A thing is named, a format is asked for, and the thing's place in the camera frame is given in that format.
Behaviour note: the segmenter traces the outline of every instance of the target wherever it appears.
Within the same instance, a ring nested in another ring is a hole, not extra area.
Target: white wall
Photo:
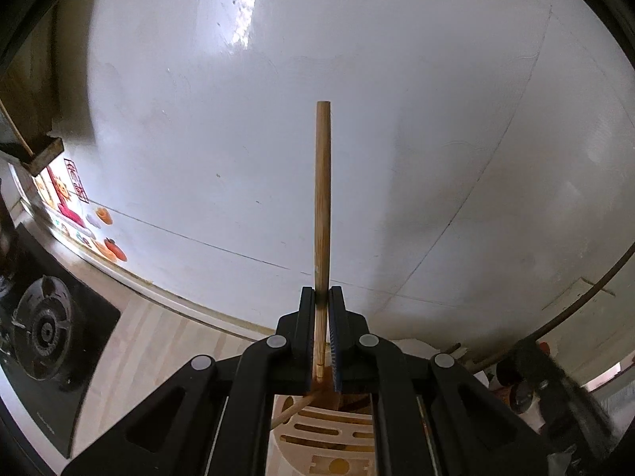
[[[63,0],[56,37],[125,268],[223,313],[312,284],[317,100],[333,284],[379,334],[485,351],[635,238],[633,69],[581,0]]]

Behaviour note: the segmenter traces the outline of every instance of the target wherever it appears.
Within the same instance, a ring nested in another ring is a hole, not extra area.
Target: round hole
[[[350,470],[350,464],[344,458],[335,458],[329,465],[331,474],[346,474]]]
[[[293,397],[289,396],[285,399],[285,403],[282,405],[282,411],[285,411],[287,408],[293,406]],[[289,417],[283,424],[287,424],[291,418]]]

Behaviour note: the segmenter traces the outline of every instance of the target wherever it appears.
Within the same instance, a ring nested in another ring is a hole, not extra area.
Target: brown hose
[[[591,288],[589,288],[585,294],[581,295],[576,302],[574,302],[571,306],[566,308],[566,310],[558,314],[558,316],[548,321],[547,324],[539,327],[536,331],[527,335],[525,337],[525,340],[536,341],[539,338],[542,338],[548,332],[558,327],[566,319],[568,319],[570,316],[576,313],[576,311],[578,311],[580,308],[583,307],[583,305],[585,305],[593,297],[595,297],[596,294],[598,294],[598,292],[602,288],[604,288],[604,286],[606,286],[609,283],[609,281],[611,281],[611,279],[615,276],[615,274],[617,274],[622,269],[622,267],[626,265],[627,261],[633,256],[633,254],[635,254],[635,242],[633,243],[633,245],[629,247],[629,249],[626,252],[624,252],[624,255],[617,261],[617,263],[615,263],[611,267],[611,270],[606,272],[604,276],[598,282],[596,282]],[[480,372],[481,370],[486,369],[490,365],[500,362],[505,356],[509,354],[510,351],[511,349],[506,349],[505,351],[501,351],[501,352],[498,352],[497,354],[489,356],[488,358],[485,358],[483,361],[480,361],[479,363],[474,364],[472,367],[470,367],[470,371],[472,372],[472,374]]]

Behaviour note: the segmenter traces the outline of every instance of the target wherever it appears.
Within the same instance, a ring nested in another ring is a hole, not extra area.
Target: gas stove
[[[70,274],[23,227],[15,271],[0,280],[0,366],[62,455],[120,313]]]

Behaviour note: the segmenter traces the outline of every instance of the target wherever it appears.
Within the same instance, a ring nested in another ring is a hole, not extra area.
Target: wooden stick
[[[326,321],[331,260],[331,103],[317,103],[315,201],[315,359],[316,383],[324,381]]]
[[[271,430],[276,429],[283,422],[287,422],[291,417],[293,417],[297,412],[311,404],[317,396],[319,396],[320,392],[313,392],[309,395],[302,397],[297,403],[289,406],[285,411],[280,413],[278,417],[271,421]]]
[[[13,131],[13,135],[16,138],[18,138],[18,141],[20,141],[20,144],[22,145],[24,150],[27,151],[27,154],[29,154],[29,157],[34,157],[35,153],[31,150],[30,146],[27,144],[25,139],[20,134],[20,131],[18,130],[18,127],[15,126],[15,123],[13,122],[11,117],[9,116],[9,113],[6,110],[6,107],[4,107],[4,104],[2,103],[2,100],[0,100],[0,113],[2,113],[4,115],[4,117],[6,118],[7,122],[9,122],[9,126],[11,127],[11,129]]]

